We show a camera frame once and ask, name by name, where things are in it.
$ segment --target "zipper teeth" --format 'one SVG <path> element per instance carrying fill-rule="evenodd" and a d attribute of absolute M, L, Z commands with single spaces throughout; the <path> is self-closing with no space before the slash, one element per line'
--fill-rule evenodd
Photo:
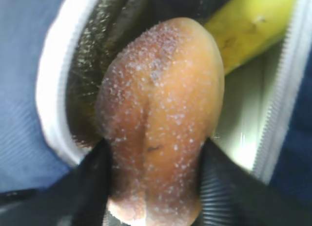
<path fill-rule="evenodd" d="M 59 124 L 60 129 L 62 130 L 61 136 L 63 136 L 63 143 L 66 143 L 65 146 L 71 148 L 71 152 L 68 154 L 63 154 L 63 159 L 67 161 L 67 163 L 71 166 L 76 166 L 81 159 L 84 156 L 83 151 L 77 149 L 77 144 L 72 138 L 72 135 L 70 134 L 69 126 L 67 124 L 66 119 L 66 87 L 67 87 L 67 80 L 68 80 L 68 74 L 70 70 L 70 66 L 72 63 L 72 59 L 74 56 L 74 52 L 76 50 L 76 46 L 79 40 L 79 37 L 81 36 L 81 33 L 83 32 L 83 29 L 85 27 L 85 24 L 88 21 L 89 16 L 91 15 L 91 12 L 93 11 L 96 3 L 99 0 L 88 0 L 85 4 L 85 7 L 83 8 L 79 20 L 76 23 L 76 26 L 74 28 L 71 40 L 68 42 L 67 45 L 67 51 L 63 58 L 63 65 L 62 65 L 62 74 L 59 77 L 59 89 L 58 89 L 58 105 L 57 110 L 58 114 L 60 115 Z"/>
<path fill-rule="evenodd" d="M 296 0 L 279 60 L 253 175 L 268 184 L 288 131 L 312 42 L 312 0 Z"/>

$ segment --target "dark blue fabric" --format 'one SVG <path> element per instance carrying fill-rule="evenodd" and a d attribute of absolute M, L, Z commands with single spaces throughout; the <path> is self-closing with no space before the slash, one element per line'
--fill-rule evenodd
<path fill-rule="evenodd" d="M 312 210 L 312 53 L 270 184 Z"/>
<path fill-rule="evenodd" d="M 69 167 L 43 139 L 38 61 L 62 0 L 0 0 L 0 191 L 52 184 Z"/>

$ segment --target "banana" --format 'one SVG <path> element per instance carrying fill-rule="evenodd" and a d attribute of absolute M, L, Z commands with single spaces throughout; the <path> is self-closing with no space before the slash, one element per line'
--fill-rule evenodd
<path fill-rule="evenodd" d="M 295 0 L 230 0 L 204 27 L 220 49 L 225 75 L 283 39 Z"/>

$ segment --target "open zipper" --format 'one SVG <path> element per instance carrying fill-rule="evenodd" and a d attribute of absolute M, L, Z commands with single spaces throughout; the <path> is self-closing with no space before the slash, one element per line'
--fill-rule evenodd
<path fill-rule="evenodd" d="M 50 147 L 72 166 L 80 162 L 84 153 L 77 149 L 67 125 L 66 80 L 76 44 L 97 1 L 64 1 L 48 32 L 39 64 L 36 104 L 42 130 Z M 279 60 L 274 96 L 253 166 L 253 174 L 265 183 L 271 179 L 287 133 L 312 44 L 311 34 L 312 0 L 297 0 Z M 291 100 L 285 101 L 286 95 Z"/>

